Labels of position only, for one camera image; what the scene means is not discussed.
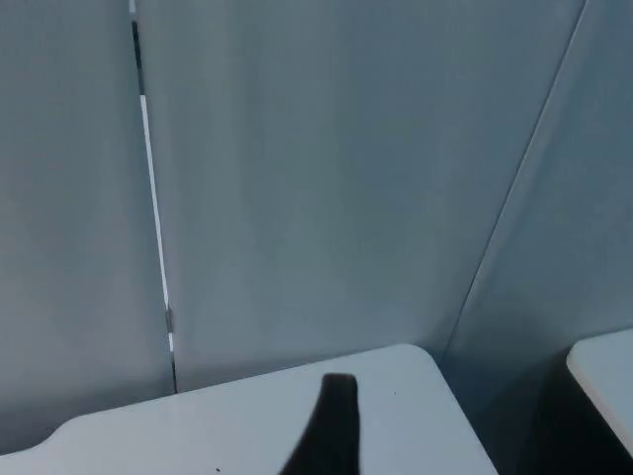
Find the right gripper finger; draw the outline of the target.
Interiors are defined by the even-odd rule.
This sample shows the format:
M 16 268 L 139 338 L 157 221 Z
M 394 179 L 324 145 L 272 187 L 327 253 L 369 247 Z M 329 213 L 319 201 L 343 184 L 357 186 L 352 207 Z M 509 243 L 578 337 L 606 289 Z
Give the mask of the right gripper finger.
M 326 373 L 309 421 L 281 474 L 360 474 L 358 384 L 352 374 Z

